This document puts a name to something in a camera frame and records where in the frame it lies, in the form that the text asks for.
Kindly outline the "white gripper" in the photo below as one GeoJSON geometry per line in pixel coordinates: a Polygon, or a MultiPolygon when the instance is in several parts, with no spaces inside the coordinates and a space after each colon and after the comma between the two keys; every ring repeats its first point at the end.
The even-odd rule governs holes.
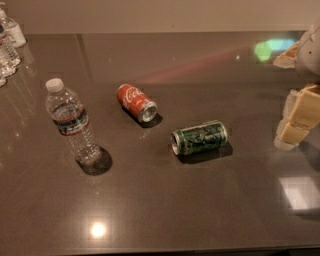
{"type": "MultiPolygon", "coordinates": [[[[273,61],[279,68],[294,68],[307,83],[320,83],[320,23],[313,23],[295,42],[273,61]]],[[[297,147],[320,123],[320,86],[310,84],[291,90],[286,98],[274,145],[281,150],[297,147]]]]}

